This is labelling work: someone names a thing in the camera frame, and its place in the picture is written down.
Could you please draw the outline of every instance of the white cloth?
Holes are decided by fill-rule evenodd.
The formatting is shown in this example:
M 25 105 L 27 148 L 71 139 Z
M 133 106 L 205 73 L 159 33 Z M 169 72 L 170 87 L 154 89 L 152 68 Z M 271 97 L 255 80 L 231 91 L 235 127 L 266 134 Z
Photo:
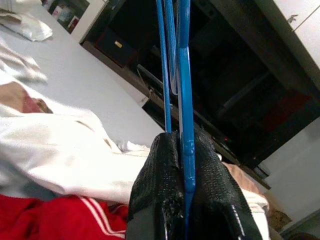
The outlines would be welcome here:
M 0 71 L 0 84 L 12 80 L 19 83 Z M 55 114 L 24 114 L 0 104 L 0 160 L 56 193 L 128 204 L 146 157 L 122 154 L 89 110 L 62 105 L 21 85 Z
M 145 145 L 134 144 L 130 141 L 121 142 L 118 144 L 118 147 L 121 152 L 127 155 L 148 157 L 150 153 L 150 148 Z
M 20 23 L 12 22 L 6 17 L 13 17 Z M 23 13 L 0 13 L 0 24 L 31 41 L 43 41 L 53 34 L 52 29 L 47 24 Z
M 1 9 L 14 13 L 26 13 L 33 6 L 40 4 L 41 0 L 0 0 Z
M 247 191 L 242 188 L 241 190 L 246 202 L 250 207 L 255 224 L 257 225 L 262 236 L 262 240 L 269 240 L 268 220 L 264 210 L 269 208 L 268 201 L 264 197 L 252 191 Z
M 47 77 L 41 72 L 32 57 L 23 56 L 13 51 L 1 37 L 0 70 L 25 83 L 45 83 L 47 81 Z

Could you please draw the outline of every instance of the red fabric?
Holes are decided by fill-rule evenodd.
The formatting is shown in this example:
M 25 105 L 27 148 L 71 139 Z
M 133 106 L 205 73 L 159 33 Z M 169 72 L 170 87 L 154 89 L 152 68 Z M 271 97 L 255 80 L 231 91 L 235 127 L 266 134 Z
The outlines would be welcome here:
M 22 112 L 24 114 L 29 113 L 43 113 L 41 108 L 32 100 L 27 91 L 25 91 L 25 96 L 23 100 Z
M 68 196 L 43 202 L 0 195 L 1 240 L 125 239 L 128 208 Z

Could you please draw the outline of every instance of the white wall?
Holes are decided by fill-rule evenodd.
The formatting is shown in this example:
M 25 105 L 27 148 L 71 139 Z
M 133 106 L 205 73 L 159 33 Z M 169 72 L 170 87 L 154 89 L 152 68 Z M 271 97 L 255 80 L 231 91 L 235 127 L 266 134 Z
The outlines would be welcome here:
M 320 209 L 320 117 L 263 161 L 266 181 L 295 223 Z

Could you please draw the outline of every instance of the blue plastic hanger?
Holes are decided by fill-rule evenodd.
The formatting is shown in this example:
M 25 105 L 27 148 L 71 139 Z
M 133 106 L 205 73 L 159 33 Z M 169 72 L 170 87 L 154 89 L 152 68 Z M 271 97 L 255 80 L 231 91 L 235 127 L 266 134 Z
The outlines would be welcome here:
M 185 187 L 185 238 L 188 239 L 189 212 L 196 187 L 194 117 L 189 60 L 190 0 L 177 0 L 177 29 L 175 29 L 172 0 L 164 0 L 164 4 L 162 0 L 156 0 L 156 5 L 161 47 L 165 130 L 168 133 L 172 131 L 169 76 L 171 91 L 178 94 L 181 157 Z

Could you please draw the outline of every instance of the white plastic bag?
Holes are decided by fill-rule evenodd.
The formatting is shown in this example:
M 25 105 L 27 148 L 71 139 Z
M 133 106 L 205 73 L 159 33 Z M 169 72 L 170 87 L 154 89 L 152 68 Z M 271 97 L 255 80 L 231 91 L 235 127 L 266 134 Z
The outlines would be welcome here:
M 7 20 L 6 17 L 19 19 L 20 23 Z M 47 24 L 26 14 L 0 13 L 0 24 L 31 41 L 43 41 L 53 34 L 52 29 Z

